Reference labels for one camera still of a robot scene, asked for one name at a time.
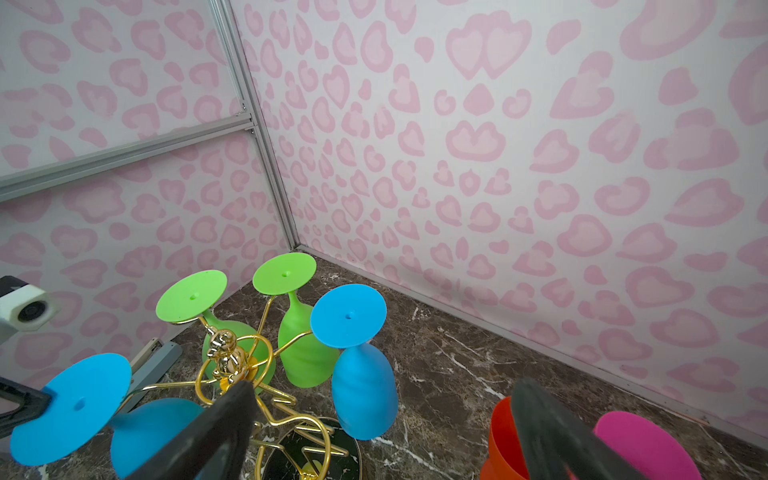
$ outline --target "orange cup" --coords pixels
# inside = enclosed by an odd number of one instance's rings
[[[480,471],[480,480],[530,479],[510,402],[511,397],[507,397],[493,409],[491,433],[488,435],[490,458]]]

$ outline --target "marble table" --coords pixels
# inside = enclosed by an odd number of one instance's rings
[[[606,412],[624,410],[642,415],[667,430],[696,461],[707,480],[768,478],[768,452],[734,437],[671,414],[615,386],[526,347],[372,283],[348,270],[317,261],[315,277],[302,289],[302,301],[314,304],[325,292],[347,283],[364,283],[381,292],[389,316],[372,341],[395,370],[400,412],[395,425],[380,439],[361,442],[368,480],[471,480],[479,477],[488,454],[488,426],[500,398],[511,393],[523,376],[535,379],[592,427]],[[215,313],[256,325],[266,297],[251,285],[222,302]],[[276,341],[287,296],[273,304],[265,336]],[[164,381],[192,379],[200,366],[204,331],[198,325],[174,341],[184,355]],[[330,382],[315,389],[290,385],[278,366],[272,384],[296,395],[300,411],[334,416]],[[152,392],[193,399],[191,390]],[[73,455],[41,468],[0,462],[0,478],[112,479],[111,433],[100,433]],[[253,477],[255,451],[248,452],[244,478]]]

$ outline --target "pink leopard print wallpaper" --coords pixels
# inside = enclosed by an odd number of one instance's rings
[[[61,306],[39,331],[0,346],[0,372],[41,387],[96,353],[133,358],[152,337],[181,331],[154,314],[174,282],[222,270],[226,298],[286,251],[245,133],[0,204],[0,273]]]
[[[207,0],[7,0],[0,41],[0,176],[240,110]]]
[[[303,243],[768,436],[768,3],[232,3]]]

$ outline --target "green glass base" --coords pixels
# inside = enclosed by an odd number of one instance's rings
[[[253,328],[252,326],[248,325],[247,323],[243,322],[237,322],[235,320],[219,320],[216,318],[210,310],[203,313],[203,316],[205,317],[205,320],[208,322],[209,325],[216,329],[227,329],[232,330],[236,336],[245,336],[245,335],[256,335],[257,330]],[[250,351],[250,347],[253,346],[254,340],[252,339],[245,339],[241,340],[237,343],[238,346],[243,347],[243,349],[248,353]],[[210,335],[206,335],[205,339],[203,340],[203,353],[202,358],[205,362],[208,357],[208,348],[210,347]],[[259,345],[256,347],[256,352],[253,353],[253,355],[258,360],[263,360],[266,358],[266,355],[268,353],[268,349],[266,345],[264,345],[263,342],[259,342]],[[269,372],[266,374],[266,377],[264,377],[264,383],[269,385],[270,381],[272,380],[272,377],[275,375],[275,368],[276,368],[276,362],[272,362],[272,365],[270,366]],[[214,377],[214,370],[216,369],[216,366],[213,362],[208,364],[208,367],[205,369],[205,375],[207,378],[212,379]],[[264,371],[264,366],[259,367],[259,372],[257,375],[261,375]],[[258,395],[261,392],[261,388],[256,389],[256,394]]]
[[[277,345],[280,347],[310,329],[312,307],[301,303],[296,292],[288,295],[290,308],[277,334]],[[280,354],[288,381],[302,389],[318,386],[329,379],[338,359],[339,350],[323,345],[314,335],[303,337]]]

